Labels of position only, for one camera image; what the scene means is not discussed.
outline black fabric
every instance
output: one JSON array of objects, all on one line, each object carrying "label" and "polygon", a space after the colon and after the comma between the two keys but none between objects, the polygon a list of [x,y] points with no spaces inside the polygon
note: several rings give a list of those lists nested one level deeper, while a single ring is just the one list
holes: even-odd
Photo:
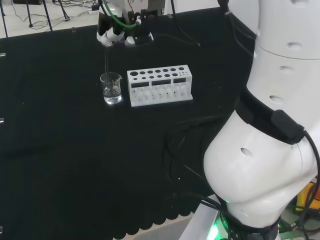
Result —
[{"label": "black fabric", "polygon": [[[123,76],[123,101],[113,107],[99,84],[105,66],[97,26],[0,39],[2,239],[121,239],[197,208],[192,199],[172,197],[161,168],[164,132],[179,121],[229,114],[252,60],[218,8],[177,17],[201,48],[165,37],[112,47],[109,69]],[[178,36],[167,16],[148,24],[153,33]],[[128,70],[183,64],[193,75],[193,101],[131,108]],[[208,132],[210,142],[217,131]],[[200,170],[193,147],[201,136],[194,134],[184,160]],[[189,173],[181,176],[188,188],[207,193]]]}]

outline test tube rack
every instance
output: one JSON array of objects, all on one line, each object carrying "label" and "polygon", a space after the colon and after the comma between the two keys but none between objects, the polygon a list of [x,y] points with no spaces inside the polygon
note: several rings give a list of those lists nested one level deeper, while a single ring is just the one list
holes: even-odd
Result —
[{"label": "test tube rack", "polygon": [[127,71],[132,107],[192,100],[188,65]]}]

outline glass beaker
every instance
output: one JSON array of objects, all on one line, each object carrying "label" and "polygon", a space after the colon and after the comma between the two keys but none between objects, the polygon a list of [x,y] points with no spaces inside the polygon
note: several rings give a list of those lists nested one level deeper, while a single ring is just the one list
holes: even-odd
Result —
[{"label": "glass beaker", "polygon": [[116,72],[104,73],[100,77],[103,97],[107,104],[117,104],[121,101],[120,81],[122,76]]}]

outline black strap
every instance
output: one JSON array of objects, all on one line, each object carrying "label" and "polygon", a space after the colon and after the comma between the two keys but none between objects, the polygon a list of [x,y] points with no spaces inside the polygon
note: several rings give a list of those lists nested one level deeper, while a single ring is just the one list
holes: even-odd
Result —
[{"label": "black strap", "polygon": [[274,111],[263,104],[247,88],[240,95],[235,111],[244,122],[281,142],[293,145],[304,137],[301,125],[284,111]]}]

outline water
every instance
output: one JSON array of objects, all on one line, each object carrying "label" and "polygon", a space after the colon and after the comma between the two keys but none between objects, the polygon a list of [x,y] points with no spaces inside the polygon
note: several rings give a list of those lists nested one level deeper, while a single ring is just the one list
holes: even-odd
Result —
[{"label": "water", "polygon": [[117,86],[111,87],[111,89],[105,88],[103,91],[104,100],[107,104],[117,104],[121,101],[121,89]]}]

